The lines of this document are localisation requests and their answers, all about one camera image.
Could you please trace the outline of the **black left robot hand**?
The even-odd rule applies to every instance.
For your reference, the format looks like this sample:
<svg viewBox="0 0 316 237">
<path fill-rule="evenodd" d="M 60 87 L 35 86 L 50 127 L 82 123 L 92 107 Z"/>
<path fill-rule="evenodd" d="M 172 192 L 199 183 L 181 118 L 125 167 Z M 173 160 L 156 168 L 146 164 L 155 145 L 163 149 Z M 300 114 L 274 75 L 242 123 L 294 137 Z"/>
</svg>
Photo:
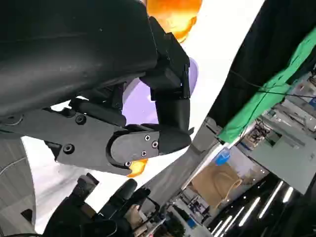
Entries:
<svg viewBox="0 0 316 237">
<path fill-rule="evenodd" d="M 191 144 L 190 60 L 139 0 L 3 0 L 0 129 L 131 173 Z"/>
</svg>

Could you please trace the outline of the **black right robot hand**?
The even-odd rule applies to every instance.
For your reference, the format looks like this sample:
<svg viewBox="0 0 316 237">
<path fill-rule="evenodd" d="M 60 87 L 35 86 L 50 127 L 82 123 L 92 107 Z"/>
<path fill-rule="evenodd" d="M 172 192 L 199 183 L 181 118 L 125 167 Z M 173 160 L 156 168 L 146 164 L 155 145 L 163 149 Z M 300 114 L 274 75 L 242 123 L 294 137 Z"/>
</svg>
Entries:
<svg viewBox="0 0 316 237">
<path fill-rule="evenodd" d="M 90 173 L 78 178 L 77 184 L 50 217 L 44 237 L 132 237 L 135 227 L 126 218 L 128 210 L 145 200 L 150 190 L 137 188 L 130 178 L 110 197 L 99 212 L 86 199 L 99 184 Z"/>
</svg>

